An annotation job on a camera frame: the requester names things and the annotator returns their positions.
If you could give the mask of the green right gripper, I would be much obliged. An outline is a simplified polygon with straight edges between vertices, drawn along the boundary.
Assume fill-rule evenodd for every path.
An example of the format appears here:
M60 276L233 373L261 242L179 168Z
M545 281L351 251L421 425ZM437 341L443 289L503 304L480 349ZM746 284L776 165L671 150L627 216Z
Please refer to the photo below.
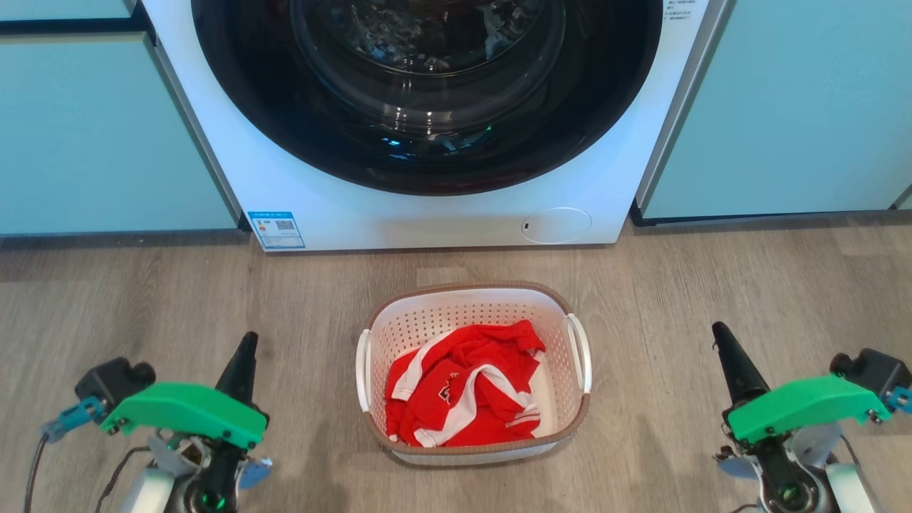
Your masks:
M771 390L727 324L714 322L711 331L732 400L727 425L737 442L755 445L770 436L849 418L864 423L871 416L882 421L892 417L874 392L835 375Z

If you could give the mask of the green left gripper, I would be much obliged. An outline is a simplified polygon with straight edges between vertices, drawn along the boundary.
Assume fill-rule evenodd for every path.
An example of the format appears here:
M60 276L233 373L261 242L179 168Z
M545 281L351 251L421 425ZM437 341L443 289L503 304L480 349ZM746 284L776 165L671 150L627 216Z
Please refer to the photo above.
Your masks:
M242 449L261 444L267 421L253 409L258 341L256 332L244 334L216 390L196 383L154 383L120 402L100 423L101 431L127 436L149 427L225 440Z

